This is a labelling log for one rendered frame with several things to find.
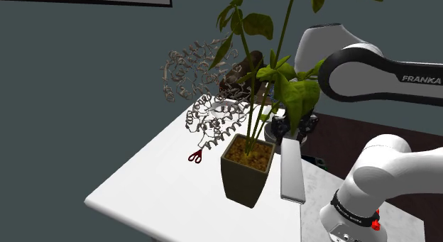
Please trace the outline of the grey round dish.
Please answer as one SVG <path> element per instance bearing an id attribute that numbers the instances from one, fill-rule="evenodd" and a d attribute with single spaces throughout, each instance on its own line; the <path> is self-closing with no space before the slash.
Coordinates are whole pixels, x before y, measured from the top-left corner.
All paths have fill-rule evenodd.
<path id="1" fill-rule="evenodd" d="M 264 126 L 264 137 L 267 142 L 275 144 L 275 153 L 281 154 L 281 152 L 280 152 L 281 147 L 280 147 L 280 145 L 277 144 L 276 137 L 273 135 L 273 133 L 271 131 L 271 123 L 267 123 Z M 307 141 L 307 136 L 300 136 L 299 135 L 298 128 L 296 129 L 296 132 L 293 136 L 291 135 L 291 132 L 288 131 L 285 133 L 283 138 L 300 141 L 301 142 L 300 146 L 303 146 L 305 144 L 305 142 Z"/>

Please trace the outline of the grey flat rectangular bar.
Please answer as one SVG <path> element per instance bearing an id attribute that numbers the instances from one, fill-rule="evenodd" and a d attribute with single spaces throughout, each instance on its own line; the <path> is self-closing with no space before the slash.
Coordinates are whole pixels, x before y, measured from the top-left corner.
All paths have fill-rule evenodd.
<path id="1" fill-rule="evenodd" d="M 280 145 L 280 197 L 298 204 L 306 202 L 300 142 L 289 138 L 283 138 Z"/>

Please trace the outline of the white bowl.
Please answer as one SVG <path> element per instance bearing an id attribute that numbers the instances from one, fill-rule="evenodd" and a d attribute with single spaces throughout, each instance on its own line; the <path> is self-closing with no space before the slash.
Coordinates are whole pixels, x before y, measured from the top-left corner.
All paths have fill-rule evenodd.
<path id="1" fill-rule="evenodd" d="M 234 101 L 214 102 L 209 112 L 216 118 L 224 118 L 232 115 L 233 117 L 239 117 L 242 115 L 244 108 L 240 104 L 235 104 Z"/>

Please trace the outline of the grey curly ribbon sculpture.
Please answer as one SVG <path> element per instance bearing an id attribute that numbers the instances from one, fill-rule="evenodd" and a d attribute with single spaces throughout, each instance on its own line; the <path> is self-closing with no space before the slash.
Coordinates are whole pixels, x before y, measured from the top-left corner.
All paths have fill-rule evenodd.
<path id="1" fill-rule="evenodd" d="M 242 97 L 239 89 L 220 92 L 219 83 L 231 70 L 236 70 L 235 59 L 238 50 L 230 47 L 228 53 L 215 67 L 210 67 L 214 61 L 219 46 L 227 38 L 214 39 L 212 42 L 194 42 L 181 51 L 171 50 L 168 59 L 160 68 L 163 72 L 163 93 L 168 102 L 174 102 L 176 97 L 191 101 L 191 107 L 185 112 L 185 128 L 190 133 L 201 133 L 199 148 L 207 150 L 225 141 L 235 134 L 247 120 L 249 114 L 249 97 Z M 214 102 L 234 101 L 244 108 L 242 115 L 216 118 L 209 112 Z"/>

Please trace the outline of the dark brown lumpy figure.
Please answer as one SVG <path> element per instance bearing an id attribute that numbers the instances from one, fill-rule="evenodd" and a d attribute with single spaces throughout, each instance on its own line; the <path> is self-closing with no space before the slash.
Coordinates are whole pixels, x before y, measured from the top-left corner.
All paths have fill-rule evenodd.
<path id="1" fill-rule="evenodd" d="M 250 53 L 250 55 L 252 58 L 253 67 L 256 67 L 258 62 L 263 58 L 263 54 L 258 50 L 254 50 Z M 242 77 L 246 76 L 248 72 L 251 72 L 251 68 L 249 66 L 247 57 L 245 57 L 242 62 L 240 62 L 238 65 L 235 66 L 236 70 L 238 70 L 237 69 L 238 66 L 241 67 L 239 72 L 236 72 L 234 71 L 234 69 L 231 69 L 226 74 L 226 76 L 224 76 L 224 78 L 220 81 L 219 91 L 222 92 L 225 90 L 230 90 L 231 88 L 239 89 L 240 92 L 243 92 L 242 97 L 249 97 L 250 91 L 247 88 L 251 86 L 251 79 L 246 80 L 244 82 L 243 87 L 241 87 L 238 83 L 236 83 L 238 79 L 241 79 Z M 258 90 L 261 88 L 261 85 L 262 82 L 260 82 L 259 79 L 256 79 L 256 81 L 254 82 L 254 94 L 257 94 Z"/>

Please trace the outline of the green plant in olive pot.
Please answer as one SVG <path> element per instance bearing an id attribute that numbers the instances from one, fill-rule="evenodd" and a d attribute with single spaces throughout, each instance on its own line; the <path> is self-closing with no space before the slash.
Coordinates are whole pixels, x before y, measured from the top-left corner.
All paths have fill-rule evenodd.
<path id="1" fill-rule="evenodd" d="M 217 18 L 217 27 L 224 29 L 228 26 L 232 35 L 240 37 L 251 68 L 251 72 L 236 81 L 240 84 L 251 79 L 247 131 L 244 135 L 235 134 L 221 156 L 221 178 L 227 199 L 253 208 L 266 184 L 275 154 L 275 144 L 259 137 L 269 115 L 263 111 L 257 114 L 253 112 L 256 100 L 254 82 L 259 79 L 260 82 L 269 83 L 266 89 L 274 91 L 277 101 L 271 110 L 277 111 L 281 104 L 285 106 L 290 118 L 290 132 L 294 134 L 300 119 L 312 112 L 319 101 L 319 69 L 325 61 L 320 60 L 308 71 L 297 72 L 286 57 L 281 57 L 278 50 L 272 50 L 267 65 L 263 63 L 263 56 L 253 67 L 246 38 L 261 35 L 272 39 L 273 20 L 261 13 L 244 15 L 241 10 L 243 1 L 232 0 Z"/>

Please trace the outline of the white table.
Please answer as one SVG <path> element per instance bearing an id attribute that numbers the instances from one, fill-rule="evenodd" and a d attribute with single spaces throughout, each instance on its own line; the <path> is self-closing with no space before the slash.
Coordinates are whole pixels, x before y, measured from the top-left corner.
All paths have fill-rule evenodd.
<path id="1" fill-rule="evenodd" d="M 301 242 L 300 205 L 280 197 L 275 155 L 254 208 L 227 199 L 220 157 L 232 137 L 190 162 L 202 133 L 181 113 L 87 196 L 84 203 L 161 242 Z"/>

